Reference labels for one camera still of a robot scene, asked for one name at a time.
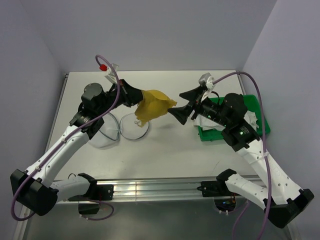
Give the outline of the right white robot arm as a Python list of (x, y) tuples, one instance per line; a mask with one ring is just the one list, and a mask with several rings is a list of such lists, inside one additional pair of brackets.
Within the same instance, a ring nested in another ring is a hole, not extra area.
[(212, 187), (202, 185), (204, 195), (217, 192), (221, 195), (235, 193), (259, 206), (268, 220), (278, 228), (284, 228), (297, 217), (314, 199), (310, 189), (303, 189), (282, 170), (275, 159), (263, 149), (263, 140), (244, 119), (248, 111), (244, 97), (228, 93), (221, 103), (215, 103), (205, 96), (204, 87), (183, 92), (180, 97), (187, 100), (183, 107), (168, 109), (181, 124), (188, 117), (198, 115), (224, 126), (221, 135), (224, 141), (252, 167), (265, 184), (257, 185), (235, 170), (220, 173)]

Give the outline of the yellow bra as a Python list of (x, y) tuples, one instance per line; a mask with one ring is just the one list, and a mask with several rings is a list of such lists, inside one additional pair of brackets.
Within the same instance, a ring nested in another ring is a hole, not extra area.
[(168, 109), (177, 105), (177, 102), (169, 98), (159, 90), (142, 90), (143, 100), (137, 105), (134, 114), (139, 127), (143, 127), (149, 121), (164, 116)]

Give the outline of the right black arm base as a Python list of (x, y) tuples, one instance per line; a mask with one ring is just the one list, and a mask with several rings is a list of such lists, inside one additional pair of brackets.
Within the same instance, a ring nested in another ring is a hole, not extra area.
[(229, 191), (226, 184), (220, 180), (202, 181), (196, 189), (204, 198), (238, 196), (237, 193)]

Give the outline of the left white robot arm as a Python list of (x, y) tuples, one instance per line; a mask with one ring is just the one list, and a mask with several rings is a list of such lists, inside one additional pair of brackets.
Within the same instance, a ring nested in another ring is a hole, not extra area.
[(46, 215), (56, 203), (69, 198), (91, 200), (98, 194), (97, 180), (79, 173), (67, 180), (55, 178), (70, 158), (88, 143), (104, 124), (103, 116), (114, 108), (132, 107), (143, 100), (143, 91), (120, 79), (108, 91), (99, 83), (88, 84), (81, 96), (77, 113), (62, 136), (26, 170), (16, 169), (10, 176), (13, 200), (11, 215), (17, 221), (15, 203), (29, 208), (32, 214)]

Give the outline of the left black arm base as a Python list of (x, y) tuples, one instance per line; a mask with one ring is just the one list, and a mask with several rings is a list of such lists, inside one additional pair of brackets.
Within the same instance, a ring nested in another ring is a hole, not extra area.
[(76, 195), (68, 198), (69, 201), (110, 201), (113, 199), (113, 184), (97, 184), (95, 189), (87, 195)]

